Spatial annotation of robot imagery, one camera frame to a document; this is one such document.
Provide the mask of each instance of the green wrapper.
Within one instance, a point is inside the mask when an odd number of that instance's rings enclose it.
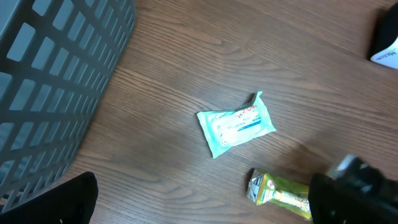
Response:
[[[308,202],[308,186],[274,177],[261,170],[255,170],[248,187],[248,198],[257,205],[270,202],[311,219]]]

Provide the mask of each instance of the light blue packet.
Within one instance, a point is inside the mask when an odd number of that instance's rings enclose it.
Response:
[[[197,114],[213,159],[232,146],[276,131],[267,107],[257,92],[251,102],[234,111],[206,111]]]

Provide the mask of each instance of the gray basket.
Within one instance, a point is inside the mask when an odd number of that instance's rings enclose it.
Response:
[[[0,212],[68,169],[135,23],[133,0],[0,1]]]

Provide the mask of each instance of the tissue packet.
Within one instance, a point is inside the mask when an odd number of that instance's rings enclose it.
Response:
[[[274,203],[306,219],[311,219],[308,191],[307,185],[255,170],[249,181],[247,196],[256,205]]]
[[[276,131],[267,107],[257,92],[251,102],[234,111],[206,111],[197,114],[213,158],[232,146]]]

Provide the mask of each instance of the wooden floor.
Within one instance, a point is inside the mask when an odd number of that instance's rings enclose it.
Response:
[[[136,29],[64,178],[92,223],[308,223],[245,197],[262,168],[308,183],[353,152],[398,179],[398,71],[367,61],[396,0],[137,0]],[[262,90],[276,133],[217,159],[196,113]]]

